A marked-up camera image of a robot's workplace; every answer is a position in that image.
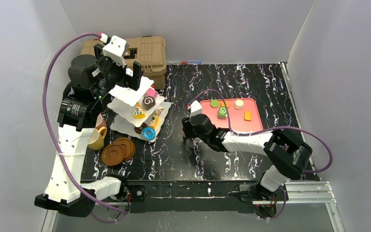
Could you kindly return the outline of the green roll cake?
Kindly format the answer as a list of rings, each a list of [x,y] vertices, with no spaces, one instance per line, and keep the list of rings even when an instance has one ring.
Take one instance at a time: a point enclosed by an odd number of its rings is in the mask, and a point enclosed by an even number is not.
[[[218,119],[225,119],[228,117],[227,108],[225,106],[220,106],[217,113]]]

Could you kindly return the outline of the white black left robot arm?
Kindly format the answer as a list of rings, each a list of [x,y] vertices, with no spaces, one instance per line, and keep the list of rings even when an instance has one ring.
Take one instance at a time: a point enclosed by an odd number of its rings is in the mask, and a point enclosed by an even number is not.
[[[134,62],[132,73],[125,64],[110,56],[90,54],[75,57],[68,69],[70,83],[66,86],[58,113],[58,136],[52,136],[56,157],[45,191],[36,196],[34,204],[60,214],[85,218],[95,204],[120,192],[121,180],[110,176],[80,184],[81,172],[89,140],[95,131],[103,98],[114,87],[138,90],[143,70]]]

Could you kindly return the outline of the tan plastic tool case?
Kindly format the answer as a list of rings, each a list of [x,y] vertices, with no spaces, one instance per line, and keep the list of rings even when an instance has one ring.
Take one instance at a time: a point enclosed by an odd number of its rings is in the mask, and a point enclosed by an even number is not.
[[[84,87],[99,84],[102,75],[98,59],[108,58],[103,54],[102,49],[110,42],[111,37],[105,33],[100,33],[98,39],[85,41],[80,55],[71,62],[72,70],[82,73],[82,85]],[[128,51],[124,56],[126,87],[127,75],[132,75],[133,62],[137,61],[142,66],[142,77],[154,81],[151,87],[161,89],[167,69],[166,40],[162,36],[136,37],[124,40],[129,44]]]

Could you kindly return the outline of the chocolate donut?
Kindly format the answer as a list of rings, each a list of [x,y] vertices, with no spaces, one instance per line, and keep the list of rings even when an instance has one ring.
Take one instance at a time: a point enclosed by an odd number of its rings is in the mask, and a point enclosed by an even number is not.
[[[143,129],[148,127],[146,123],[142,123],[139,127],[134,127],[134,132],[137,134],[141,134]]]

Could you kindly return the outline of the blue donut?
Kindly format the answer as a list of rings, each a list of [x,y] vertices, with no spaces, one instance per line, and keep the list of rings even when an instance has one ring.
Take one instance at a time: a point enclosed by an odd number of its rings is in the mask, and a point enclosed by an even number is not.
[[[155,139],[156,131],[151,127],[145,127],[145,128],[143,128],[143,130],[141,132],[141,135],[145,140],[151,141],[151,140]]]

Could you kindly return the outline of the yellow cake with cherry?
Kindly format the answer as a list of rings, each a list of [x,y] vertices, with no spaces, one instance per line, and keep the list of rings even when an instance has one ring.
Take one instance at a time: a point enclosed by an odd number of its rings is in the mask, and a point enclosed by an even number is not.
[[[156,130],[158,123],[159,123],[159,115],[153,115],[148,126]]]

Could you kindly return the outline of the pink serving tray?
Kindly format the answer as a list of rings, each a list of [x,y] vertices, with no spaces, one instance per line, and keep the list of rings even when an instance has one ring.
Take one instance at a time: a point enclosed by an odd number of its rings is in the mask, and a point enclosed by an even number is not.
[[[244,108],[242,110],[237,110],[234,108],[233,104],[237,99],[241,99],[244,101]],[[231,128],[234,131],[238,132],[256,132],[259,130],[263,130],[263,125],[261,122],[259,110],[257,108],[257,103],[255,100],[251,98],[234,98],[234,99],[225,99],[226,101],[229,101],[230,107],[228,108],[230,122],[231,122]],[[225,119],[218,119],[217,108],[212,108],[210,106],[211,100],[202,100],[200,101],[200,104],[202,105],[202,111],[203,114],[205,114],[211,122],[217,127],[217,128],[229,128],[228,126],[228,120]],[[251,111],[252,112],[252,121],[245,121],[243,119],[244,112],[245,111]]]

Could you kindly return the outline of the white round cake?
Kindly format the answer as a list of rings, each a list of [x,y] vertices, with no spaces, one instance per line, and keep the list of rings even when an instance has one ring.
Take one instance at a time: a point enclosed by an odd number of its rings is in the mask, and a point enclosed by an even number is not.
[[[234,108],[237,109],[237,110],[242,110],[244,108],[244,101],[241,100],[241,99],[237,99],[234,104],[233,104]]]

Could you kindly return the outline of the white three-tier cake stand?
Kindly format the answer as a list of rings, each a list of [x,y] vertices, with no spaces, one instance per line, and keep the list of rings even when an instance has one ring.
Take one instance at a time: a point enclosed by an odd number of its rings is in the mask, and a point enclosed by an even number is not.
[[[117,114],[110,125],[111,130],[151,143],[157,139],[171,103],[164,101],[163,96],[157,95],[153,101],[155,104],[152,104],[150,109],[146,109],[143,99],[150,102],[146,92],[151,89],[153,83],[153,80],[143,76],[137,90],[115,86],[109,92],[113,96],[113,100],[107,104],[107,107]],[[148,127],[149,125],[152,126],[152,132],[155,133],[150,139],[145,139],[141,132],[135,132],[135,128]]]

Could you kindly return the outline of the green round macaron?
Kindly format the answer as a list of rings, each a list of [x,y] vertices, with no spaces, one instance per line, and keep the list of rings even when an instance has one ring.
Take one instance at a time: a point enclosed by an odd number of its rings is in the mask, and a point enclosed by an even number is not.
[[[219,105],[220,105],[220,102],[218,100],[211,100],[210,101],[210,106],[212,108],[217,108],[217,107],[219,107]]]

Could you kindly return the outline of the pink cake slice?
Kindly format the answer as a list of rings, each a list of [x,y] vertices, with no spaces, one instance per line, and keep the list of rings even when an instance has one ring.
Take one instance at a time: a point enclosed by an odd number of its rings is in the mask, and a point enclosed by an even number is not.
[[[158,96],[158,92],[153,88],[153,87],[150,87],[146,93],[145,93],[147,96],[149,97],[153,97],[154,99]]]

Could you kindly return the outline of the yellow cake slice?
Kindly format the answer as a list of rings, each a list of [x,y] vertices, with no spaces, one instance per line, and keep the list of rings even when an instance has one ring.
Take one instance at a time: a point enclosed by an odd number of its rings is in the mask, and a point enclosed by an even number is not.
[[[135,109],[133,111],[133,117],[135,119],[145,118],[145,113],[143,111],[143,108],[141,107],[141,105],[138,102],[135,105]]]

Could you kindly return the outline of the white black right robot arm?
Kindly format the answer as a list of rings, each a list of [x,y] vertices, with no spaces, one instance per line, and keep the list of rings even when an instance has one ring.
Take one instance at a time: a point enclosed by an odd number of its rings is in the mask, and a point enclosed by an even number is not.
[[[217,128],[204,114],[182,119],[184,140],[199,138],[217,152],[250,152],[267,156],[272,166],[263,174],[256,192],[275,192],[291,180],[302,177],[313,150],[287,128],[265,133],[236,135]]]

